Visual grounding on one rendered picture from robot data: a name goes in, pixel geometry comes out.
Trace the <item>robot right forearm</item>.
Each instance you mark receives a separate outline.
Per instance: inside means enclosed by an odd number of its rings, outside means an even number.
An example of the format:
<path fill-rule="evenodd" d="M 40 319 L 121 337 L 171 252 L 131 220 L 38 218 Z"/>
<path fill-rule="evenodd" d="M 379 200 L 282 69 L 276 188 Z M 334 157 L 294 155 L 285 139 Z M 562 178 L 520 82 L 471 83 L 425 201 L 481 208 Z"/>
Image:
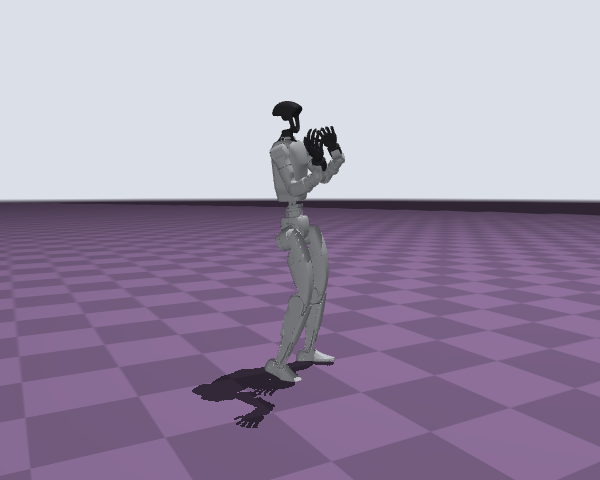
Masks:
<path fill-rule="evenodd" d="M 303 177 L 298 182 L 290 184 L 288 186 L 288 192 L 291 196 L 298 196 L 303 193 L 309 193 L 315 186 L 317 186 L 320 182 L 323 182 L 325 179 L 326 170 L 323 171 L 321 166 L 313 165 L 313 172 L 307 177 Z"/>

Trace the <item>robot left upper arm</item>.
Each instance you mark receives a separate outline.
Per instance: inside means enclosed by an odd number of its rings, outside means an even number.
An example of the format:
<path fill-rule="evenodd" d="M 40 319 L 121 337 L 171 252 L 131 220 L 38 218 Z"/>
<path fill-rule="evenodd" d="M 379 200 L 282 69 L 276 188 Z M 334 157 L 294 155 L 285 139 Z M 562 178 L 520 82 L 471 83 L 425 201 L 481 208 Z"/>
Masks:
<path fill-rule="evenodd" d="M 301 142 L 304 144 L 304 142 L 303 142 L 303 141 L 301 141 Z M 306 150 L 306 152 L 307 152 L 307 157 L 308 157 L 308 169 L 309 169 L 311 172 L 313 172 L 312 157 L 309 155 L 309 152 L 308 152 L 307 150 Z M 328 182 L 330 181 L 330 179 L 332 178 L 332 176 L 333 176 L 333 175 L 329 174 L 329 173 L 326 171 L 326 179 L 325 179 L 323 182 L 320 182 L 320 183 L 322 183 L 322 184 L 328 183 Z"/>

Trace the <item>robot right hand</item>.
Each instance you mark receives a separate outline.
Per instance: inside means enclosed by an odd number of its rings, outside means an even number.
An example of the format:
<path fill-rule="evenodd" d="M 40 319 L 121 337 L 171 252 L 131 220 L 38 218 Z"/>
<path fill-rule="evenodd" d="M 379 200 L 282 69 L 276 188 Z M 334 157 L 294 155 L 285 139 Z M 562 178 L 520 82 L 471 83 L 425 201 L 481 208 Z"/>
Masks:
<path fill-rule="evenodd" d="M 319 131 L 316 135 L 315 138 L 315 142 L 314 142 L 314 137 L 315 137 L 315 132 L 317 129 L 314 129 L 311 135 L 311 140 L 310 140 L 310 133 L 312 131 L 312 129 L 310 129 L 307 133 L 307 137 L 304 137 L 304 146 L 306 148 L 306 150 L 309 152 L 309 155 L 312 157 L 312 165 L 315 166 L 321 166 L 322 170 L 325 171 L 327 168 L 327 164 L 326 164 L 326 160 L 325 157 L 323 157 L 324 155 L 324 151 L 323 151 L 323 141 L 324 141 L 324 137 L 326 136 L 326 134 L 323 134 L 323 136 L 321 137 L 320 143 L 319 143 L 319 135 L 321 134 L 321 131 Z"/>

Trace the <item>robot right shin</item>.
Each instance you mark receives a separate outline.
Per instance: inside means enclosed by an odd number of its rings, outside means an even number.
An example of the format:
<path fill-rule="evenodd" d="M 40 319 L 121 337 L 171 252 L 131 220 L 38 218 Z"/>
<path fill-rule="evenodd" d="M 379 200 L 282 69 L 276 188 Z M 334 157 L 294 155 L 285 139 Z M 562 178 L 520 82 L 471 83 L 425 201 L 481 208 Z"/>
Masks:
<path fill-rule="evenodd" d="M 286 366 L 286 362 L 289 356 L 291 355 L 295 344 L 300 338 L 300 335 L 308 319 L 311 307 L 312 305 L 310 305 L 306 313 L 303 314 L 304 303 L 300 296 L 293 296 L 288 301 L 288 308 L 284 315 L 282 329 L 280 331 L 280 348 L 275 363 L 276 366 L 280 366 L 281 369 L 284 366 Z M 277 362 L 279 363 L 279 365 L 277 364 Z"/>

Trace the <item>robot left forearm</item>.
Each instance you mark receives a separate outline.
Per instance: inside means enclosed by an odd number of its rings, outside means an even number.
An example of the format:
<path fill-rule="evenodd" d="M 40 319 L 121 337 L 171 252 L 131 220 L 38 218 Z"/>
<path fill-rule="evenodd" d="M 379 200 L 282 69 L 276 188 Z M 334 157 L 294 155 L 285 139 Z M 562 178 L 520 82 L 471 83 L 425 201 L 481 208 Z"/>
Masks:
<path fill-rule="evenodd" d="M 332 159 L 329 163 L 327 163 L 326 171 L 331 175 L 335 175 L 339 172 L 339 168 L 345 162 L 345 157 L 343 153 L 340 153 L 339 149 L 330 153 L 332 155 Z"/>

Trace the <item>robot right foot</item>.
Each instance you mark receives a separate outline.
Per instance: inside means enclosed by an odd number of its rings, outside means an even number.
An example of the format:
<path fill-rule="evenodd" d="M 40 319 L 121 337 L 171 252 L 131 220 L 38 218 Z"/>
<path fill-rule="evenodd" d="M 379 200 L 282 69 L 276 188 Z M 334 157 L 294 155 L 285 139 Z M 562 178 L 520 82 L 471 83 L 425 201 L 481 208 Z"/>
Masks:
<path fill-rule="evenodd" d="M 296 373 L 294 373 L 288 365 L 284 366 L 281 369 L 280 366 L 276 366 L 275 363 L 276 363 L 276 359 L 274 359 L 274 358 L 268 360 L 264 369 L 267 372 L 277 376 L 280 380 L 283 380 L 283 381 L 296 382 L 296 381 L 302 380 L 302 378 L 299 377 Z M 279 365 L 278 362 L 277 362 L 277 364 Z M 281 361 L 281 364 L 282 364 L 282 361 Z"/>

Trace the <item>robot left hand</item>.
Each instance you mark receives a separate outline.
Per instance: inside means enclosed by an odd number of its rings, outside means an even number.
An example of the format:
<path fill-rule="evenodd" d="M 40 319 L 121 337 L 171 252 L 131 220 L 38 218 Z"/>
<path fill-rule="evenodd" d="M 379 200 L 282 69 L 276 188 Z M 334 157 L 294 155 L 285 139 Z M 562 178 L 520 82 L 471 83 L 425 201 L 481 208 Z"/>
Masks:
<path fill-rule="evenodd" d="M 331 128 L 332 133 L 330 132 L 328 126 L 325 127 L 325 129 L 327 130 L 328 133 L 326 133 L 324 128 L 321 128 L 320 130 L 323 132 L 323 134 L 326 134 L 326 136 L 324 137 L 323 144 L 324 144 L 324 146 L 328 147 L 327 150 L 328 150 L 330 156 L 332 157 L 330 152 L 339 149 L 340 153 L 342 154 L 342 150 L 341 150 L 339 144 L 336 143 L 337 136 L 336 136 L 333 126 L 330 126 L 330 128 Z M 316 133 L 318 133 L 320 130 L 317 130 Z M 320 136 L 322 137 L 323 134 L 321 133 Z M 315 138 L 314 138 L 314 140 L 315 140 Z M 320 140 L 321 139 L 319 139 L 318 141 L 320 142 Z"/>

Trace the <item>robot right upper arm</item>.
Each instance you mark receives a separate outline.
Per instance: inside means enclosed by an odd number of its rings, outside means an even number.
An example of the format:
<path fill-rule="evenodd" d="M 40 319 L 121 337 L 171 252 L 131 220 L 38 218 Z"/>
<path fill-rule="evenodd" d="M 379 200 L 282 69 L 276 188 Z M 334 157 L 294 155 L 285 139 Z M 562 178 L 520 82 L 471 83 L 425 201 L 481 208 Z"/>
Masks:
<path fill-rule="evenodd" d="M 278 172 L 288 192 L 288 186 L 295 181 L 294 170 L 290 162 L 290 153 L 285 144 L 279 144 L 270 150 L 270 157 L 277 166 Z M 289 192 L 288 192 L 289 193 Z M 303 193 L 304 194 L 304 193 Z M 298 196 L 302 196 L 298 195 Z M 290 195 L 290 194 L 289 194 Z M 291 195 L 290 195 L 291 196 Z M 292 197 L 298 197 L 292 196 Z"/>

